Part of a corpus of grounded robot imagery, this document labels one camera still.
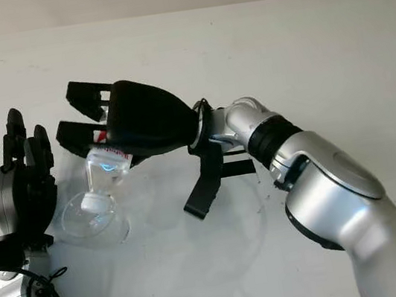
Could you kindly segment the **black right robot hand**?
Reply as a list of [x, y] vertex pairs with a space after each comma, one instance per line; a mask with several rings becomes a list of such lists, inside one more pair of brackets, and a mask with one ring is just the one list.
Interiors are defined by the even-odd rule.
[[66, 100], [94, 121], [61, 121], [57, 128], [58, 143], [83, 158], [93, 147], [147, 158], [187, 147], [197, 138], [198, 113], [155, 86], [74, 81], [68, 84]]

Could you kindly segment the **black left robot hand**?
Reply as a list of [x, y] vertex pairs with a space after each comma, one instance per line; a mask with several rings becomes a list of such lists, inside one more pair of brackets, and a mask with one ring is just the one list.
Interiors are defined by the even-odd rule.
[[23, 244], [36, 243], [54, 216], [57, 185], [51, 175], [53, 153], [46, 129], [27, 135], [22, 113], [11, 108], [3, 136], [0, 166], [0, 229]]

